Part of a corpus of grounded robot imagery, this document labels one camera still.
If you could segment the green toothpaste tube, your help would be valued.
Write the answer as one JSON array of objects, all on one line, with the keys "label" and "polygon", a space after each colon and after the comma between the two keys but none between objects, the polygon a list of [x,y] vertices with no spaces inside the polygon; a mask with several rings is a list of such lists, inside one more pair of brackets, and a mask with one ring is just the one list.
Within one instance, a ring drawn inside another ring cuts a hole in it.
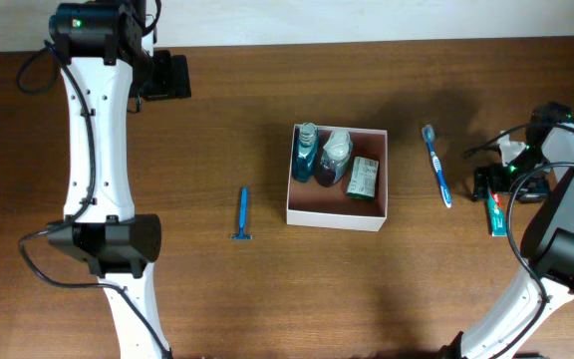
[{"label": "green toothpaste tube", "polygon": [[498,195],[490,187],[487,189],[487,210],[491,235],[494,237],[505,237],[507,235],[507,227],[504,212]]}]

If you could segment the blue white toothbrush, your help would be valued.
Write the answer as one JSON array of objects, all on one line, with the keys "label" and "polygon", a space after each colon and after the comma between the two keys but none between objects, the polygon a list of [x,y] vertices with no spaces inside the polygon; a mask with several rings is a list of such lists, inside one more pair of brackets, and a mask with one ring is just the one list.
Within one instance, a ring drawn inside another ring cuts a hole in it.
[{"label": "blue white toothbrush", "polygon": [[437,182],[439,185],[439,192],[442,198],[442,201],[445,205],[446,208],[451,208],[452,207],[452,197],[450,195],[450,191],[447,187],[444,175],[443,175],[443,171],[442,171],[442,167],[441,167],[441,162],[434,150],[433,147],[433,141],[435,139],[435,133],[434,133],[434,129],[432,127],[432,125],[425,125],[422,128],[422,136],[423,136],[423,140],[427,145],[429,154],[430,154],[430,162],[431,165],[433,167],[433,170],[435,172],[436,178],[437,178]]}]

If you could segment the teal mouthwash bottle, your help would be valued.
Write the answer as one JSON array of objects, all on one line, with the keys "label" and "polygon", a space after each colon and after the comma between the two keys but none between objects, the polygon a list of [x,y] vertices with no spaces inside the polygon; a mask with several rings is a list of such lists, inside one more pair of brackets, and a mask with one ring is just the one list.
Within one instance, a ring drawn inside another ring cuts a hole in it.
[{"label": "teal mouthwash bottle", "polygon": [[314,161],[318,151],[318,127],[313,123],[300,126],[292,160],[292,177],[307,182],[314,173]]}]

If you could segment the green white soap box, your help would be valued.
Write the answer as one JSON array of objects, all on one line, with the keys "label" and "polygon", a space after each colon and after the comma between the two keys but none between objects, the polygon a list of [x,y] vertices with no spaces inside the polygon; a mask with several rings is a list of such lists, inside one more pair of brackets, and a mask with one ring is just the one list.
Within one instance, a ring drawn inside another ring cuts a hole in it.
[{"label": "green white soap box", "polygon": [[376,196],[376,181],[379,162],[363,157],[355,157],[346,196],[372,200]]}]

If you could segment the blue disposable razor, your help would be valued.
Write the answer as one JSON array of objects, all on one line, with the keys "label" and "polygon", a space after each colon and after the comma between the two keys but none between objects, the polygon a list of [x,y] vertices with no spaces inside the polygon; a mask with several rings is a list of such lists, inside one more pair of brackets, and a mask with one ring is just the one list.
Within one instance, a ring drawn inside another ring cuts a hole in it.
[{"label": "blue disposable razor", "polygon": [[232,240],[251,240],[253,236],[245,231],[248,207],[248,188],[243,187],[240,192],[240,206],[238,216],[238,231],[231,235]]}]

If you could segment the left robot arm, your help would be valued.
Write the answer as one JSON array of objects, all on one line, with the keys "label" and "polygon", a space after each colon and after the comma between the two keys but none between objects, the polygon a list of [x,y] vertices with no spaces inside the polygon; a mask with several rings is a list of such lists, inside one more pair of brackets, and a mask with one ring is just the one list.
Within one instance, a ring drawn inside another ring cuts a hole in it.
[{"label": "left robot arm", "polygon": [[161,248],[155,214],[138,214],[127,166],[131,99],[160,96],[168,53],[155,51],[144,1],[62,3],[50,18],[52,50],[69,102],[70,177],[63,228],[48,240],[85,263],[109,301],[123,358],[169,358],[153,289]]}]

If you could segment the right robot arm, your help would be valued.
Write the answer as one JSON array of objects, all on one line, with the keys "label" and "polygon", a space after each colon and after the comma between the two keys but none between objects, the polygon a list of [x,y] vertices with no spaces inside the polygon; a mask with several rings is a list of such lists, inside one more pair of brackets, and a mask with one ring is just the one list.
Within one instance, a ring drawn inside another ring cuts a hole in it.
[{"label": "right robot arm", "polygon": [[522,128],[535,164],[509,166],[510,198],[516,200],[529,180],[547,172],[554,172],[557,185],[522,239],[507,236],[520,264],[509,287],[483,319],[439,349],[440,358],[511,358],[574,299],[574,116],[569,107],[549,102],[535,108]]}]

